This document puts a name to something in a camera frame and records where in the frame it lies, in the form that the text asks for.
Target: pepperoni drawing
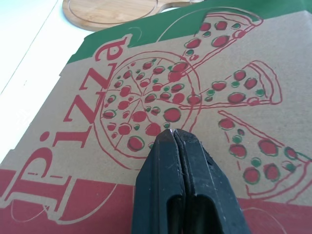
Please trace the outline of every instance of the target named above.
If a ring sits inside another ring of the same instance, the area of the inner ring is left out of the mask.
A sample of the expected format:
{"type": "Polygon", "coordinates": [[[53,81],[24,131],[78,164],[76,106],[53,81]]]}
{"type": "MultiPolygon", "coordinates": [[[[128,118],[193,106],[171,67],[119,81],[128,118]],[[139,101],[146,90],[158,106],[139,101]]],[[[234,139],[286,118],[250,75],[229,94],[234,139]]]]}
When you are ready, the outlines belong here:
{"type": "Polygon", "coordinates": [[[112,103],[115,100],[116,100],[116,95],[110,95],[110,97],[107,99],[107,102],[112,103]]]}
{"type": "Polygon", "coordinates": [[[151,123],[145,129],[145,133],[148,136],[156,137],[161,132],[161,128],[157,123],[151,123]]]}
{"type": "Polygon", "coordinates": [[[141,80],[144,76],[145,76],[145,73],[142,72],[142,73],[138,74],[138,76],[136,77],[136,80],[141,80]]]}
{"type": "Polygon", "coordinates": [[[246,82],[244,83],[244,86],[246,89],[252,89],[257,85],[258,81],[256,78],[248,78],[246,82]]]}
{"type": "Polygon", "coordinates": [[[156,75],[163,73],[163,71],[165,71],[165,68],[163,66],[158,66],[153,69],[153,73],[156,75]]]}
{"type": "Polygon", "coordinates": [[[231,130],[232,128],[235,127],[235,124],[232,120],[230,120],[229,118],[224,118],[222,120],[219,121],[218,123],[219,127],[222,128],[223,130],[231,130]]]}
{"type": "Polygon", "coordinates": [[[234,157],[237,157],[239,159],[244,159],[247,156],[247,151],[245,146],[241,144],[233,144],[230,146],[229,152],[234,157]]]}
{"type": "Polygon", "coordinates": [[[246,77],[246,72],[244,70],[239,70],[234,72],[234,79],[237,81],[241,81],[246,77]]]}
{"type": "Polygon", "coordinates": [[[216,91],[221,91],[226,87],[225,81],[215,81],[212,83],[212,88],[216,91]]]}
{"type": "Polygon", "coordinates": [[[184,44],[184,46],[188,49],[194,49],[196,47],[198,47],[201,43],[201,39],[199,38],[194,38],[190,41],[188,41],[187,43],[184,44]]]}
{"type": "Polygon", "coordinates": [[[249,184],[256,184],[260,180],[260,172],[254,167],[246,168],[243,174],[243,178],[249,184]]]}
{"type": "Polygon", "coordinates": [[[211,23],[204,22],[200,27],[200,31],[208,31],[210,28],[211,28],[211,23]]]}
{"type": "Polygon", "coordinates": [[[211,42],[211,45],[213,47],[223,47],[229,42],[229,40],[230,37],[227,35],[219,36],[211,42]]]}
{"type": "Polygon", "coordinates": [[[129,137],[128,144],[127,144],[128,148],[133,152],[137,152],[143,149],[144,145],[145,145],[144,140],[140,138],[139,136],[129,137]]]}
{"type": "Polygon", "coordinates": [[[184,89],[185,85],[184,84],[175,84],[171,87],[171,93],[177,93],[180,90],[184,89]]]}
{"type": "Polygon", "coordinates": [[[263,170],[266,179],[269,179],[272,182],[278,181],[280,177],[280,172],[278,167],[274,163],[264,165],[263,170]]]}
{"type": "Polygon", "coordinates": [[[127,78],[129,78],[130,76],[132,75],[132,71],[127,71],[127,72],[125,72],[125,74],[123,74],[123,77],[125,78],[125,79],[127,79],[127,78]]]}
{"type": "Polygon", "coordinates": [[[163,92],[162,94],[160,94],[161,100],[169,100],[169,98],[171,98],[171,94],[168,92],[163,92]]]}
{"type": "Polygon", "coordinates": [[[246,99],[246,95],[243,93],[235,92],[228,96],[229,103],[238,104],[246,99]]]}
{"type": "Polygon", "coordinates": [[[122,87],[119,95],[121,97],[126,97],[126,96],[129,95],[130,92],[131,92],[131,86],[130,85],[126,85],[126,86],[122,87]]]}
{"type": "Polygon", "coordinates": [[[177,108],[165,110],[164,118],[168,122],[178,122],[181,118],[181,112],[177,108]]]}
{"type": "Polygon", "coordinates": [[[144,102],[145,103],[150,103],[150,102],[155,101],[156,98],[157,98],[156,94],[149,94],[149,95],[146,96],[144,102]]]}
{"type": "Polygon", "coordinates": [[[298,158],[297,152],[289,146],[284,149],[284,154],[287,158],[291,160],[296,160],[298,158]]]}
{"type": "Polygon", "coordinates": [[[134,122],[143,122],[146,119],[145,111],[137,111],[132,114],[132,119],[134,122]]]}
{"type": "Polygon", "coordinates": [[[103,113],[103,117],[106,119],[111,119],[116,116],[116,112],[114,110],[107,110],[103,113]]]}
{"type": "Polygon", "coordinates": [[[258,142],[258,146],[262,153],[268,156],[277,156],[278,155],[278,147],[277,145],[271,141],[270,139],[263,139],[258,142]]]}
{"type": "Polygon", "coordinates": [[[113,131],[113,130],[115,130],[115,128],[116,128],[116,124],[115,124],[115,123],[109,123],[109,124],[107,125],[107,129],[108,129],[109,131],[113,131]]]}
{"type": "Polygon", "coordinates": [[[184,94],[178,93],[178,94],[174,95],[174,98],[172,99],[172,102],[174,104],[180,104],[180,103],[182,103],[184,101],[184,99],[185,99],[184,94]]]}

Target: pizza peel handle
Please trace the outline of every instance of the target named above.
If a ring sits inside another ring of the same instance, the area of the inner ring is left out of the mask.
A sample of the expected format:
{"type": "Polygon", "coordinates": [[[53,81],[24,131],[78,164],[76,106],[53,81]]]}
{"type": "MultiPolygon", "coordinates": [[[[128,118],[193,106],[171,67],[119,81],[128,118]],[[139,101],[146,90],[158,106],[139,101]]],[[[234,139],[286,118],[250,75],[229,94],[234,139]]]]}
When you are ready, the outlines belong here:
{"type": "Polygon", "coordinates": [[[66,18],[73,25],[89,31],[99,31],[155,15],[167,8],[187,6],[193,2],[193,0],[63,0],[62,8],[66,18]]]}

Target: pizza drawing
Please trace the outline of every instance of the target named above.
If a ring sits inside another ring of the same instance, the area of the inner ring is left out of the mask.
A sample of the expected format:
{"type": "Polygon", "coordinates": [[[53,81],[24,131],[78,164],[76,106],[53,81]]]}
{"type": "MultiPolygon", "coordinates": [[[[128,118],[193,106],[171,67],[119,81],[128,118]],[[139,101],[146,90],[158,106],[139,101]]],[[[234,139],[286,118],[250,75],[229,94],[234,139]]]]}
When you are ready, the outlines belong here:
{"type": "Polygon", "coordinates": [[[197,68],[262,22],[263,19],[259,16],[243,10],[230,8],[210,10],[194,34],[194,38],[184,43],[183,55],[189,59],[194,68],[197,68]]]}
{"type": "Polygon", "coordinates": [[[253,60],[203,83],[197,73],[262,22],[243,10],[211,9],[183,51],[160,48],[125,59],[115,68],[94,123],[102,150],[119,166],[139,170],[160,132],[191,132],[200,115],[218,111],[229,157],[237,161],[247,195],[270,199],[296,187],[295,200],[312,183],[304,179],[311,159],[223,110],[280,104],[282,90],[273,68],[253,60]]]}
{"type": "Polygon", "coordinates": [[[305,179],[312,162],[309,156],[226,111],[218,113],[221,115],[218,126],[224,132],[229,156],[236,159],[250,198],[270,199],[296,186],[300,189],[293,198],[297,198],[307,189],[311,183],[305,179]]]}
{"type": "MultiPolygon", "coordinates": [[[[200,106],[192,106],[193,109],[276,105],[282,101],[277,75],[271,67],[257,60],[223,80],[212,81],[211,86],[200,94],[204,101],[200,106]]],[[[182,110],[189,108],[181,105],[182,110]]]]}
{"type": "Polygon", "coordinates": [[[133,159],[143,162],[165,129],[192,130],[199,110],[179,108],[201,102],[199,78],[195,71],[186,73],[188,67],[184,57],[155,51],[128,58],[116,69],[102,103],[97,138],[103,145],[110,142],[112,150],[105,151],[118,164],[130,169],[133,159]]]}

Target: pizza box lid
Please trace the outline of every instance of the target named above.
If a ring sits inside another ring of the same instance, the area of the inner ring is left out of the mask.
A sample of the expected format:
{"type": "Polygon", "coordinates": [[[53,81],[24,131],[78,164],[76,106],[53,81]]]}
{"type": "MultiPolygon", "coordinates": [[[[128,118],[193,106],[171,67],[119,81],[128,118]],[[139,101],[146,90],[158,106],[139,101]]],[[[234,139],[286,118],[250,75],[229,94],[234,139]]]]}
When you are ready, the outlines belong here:
{"type": "Polygon", "coordinates": [[[253,233],[309,233],[311,10],[207,1],[87,36],[0,164],[2,233],[130,233],[168,128],[202,141],[253,233]]]}

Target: white surface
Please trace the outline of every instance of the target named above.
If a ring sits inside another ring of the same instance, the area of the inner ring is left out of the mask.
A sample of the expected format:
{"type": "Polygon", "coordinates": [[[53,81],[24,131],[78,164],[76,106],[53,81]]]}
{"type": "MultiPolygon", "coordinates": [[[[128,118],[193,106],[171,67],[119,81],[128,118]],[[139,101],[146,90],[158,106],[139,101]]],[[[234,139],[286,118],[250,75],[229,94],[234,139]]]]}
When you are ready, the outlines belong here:
{"type": "Polygon", "coordinates": [[[27,130],[70,56],[92,33],[66,20],[62,2],[0,3],[0,163],[27,130]]]}

